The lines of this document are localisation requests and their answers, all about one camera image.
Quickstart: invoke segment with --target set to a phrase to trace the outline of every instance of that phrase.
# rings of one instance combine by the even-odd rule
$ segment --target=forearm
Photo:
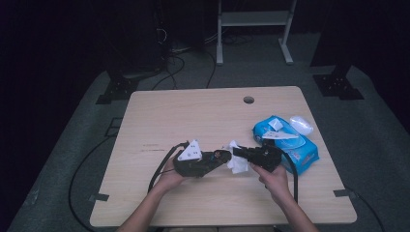
[[[147,231],[166,191],[153,188],[117,231]]]
[[[279,203],[280,208],[286,215],[290,226],[295,232],[312,232],[318,231],[316,226],[311,222],[302,208],[293,200],[288,197]]]

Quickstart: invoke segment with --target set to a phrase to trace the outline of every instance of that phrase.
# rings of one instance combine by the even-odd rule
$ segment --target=wooden table
[[[254,98],[245,103],[244,97]],[[350,223],[357,218],[319,129],[298,87],[146,91],[132,94],[90,222],[118,226],[138,206],[163,157],[175,145],[197,139],[202,151],[236,140],[255,147],[253,126],[271,115],[302,115],[314,126],[308,136],[320,160],[299,177],[299,204],[314,223]],[[250,170],[232,174],[226,165],[189,179],[166,195],[153,226],[268,225],[287,223],[270,193]],[[293,192],[293,177],[288,173]]]

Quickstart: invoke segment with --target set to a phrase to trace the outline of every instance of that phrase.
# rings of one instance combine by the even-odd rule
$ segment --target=hole in table
[[[248,104],[251,104],[251,103],[255,102],[255,99],[251,96],[246,96],[246,97],[244,97],[244,102],[248,103]]]

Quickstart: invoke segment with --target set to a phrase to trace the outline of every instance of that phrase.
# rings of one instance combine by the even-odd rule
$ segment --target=person's right hand
[[[279,165],[272,173],[253,163],[250,166],[260,175],[259,181],[265,185],[277,204],[293,197],[287,183],[286,169],[282,165]]]

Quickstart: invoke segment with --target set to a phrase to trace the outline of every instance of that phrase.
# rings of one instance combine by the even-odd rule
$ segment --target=white tissue
[[[232,154],[232,159],[228,162],[228,167],[232,169],[233,174],[248,171],[248,160],[245,158],[237,157],[233,154],[233,148],[239,148],[235,140],[232,140],[228,145],[228,150]]]

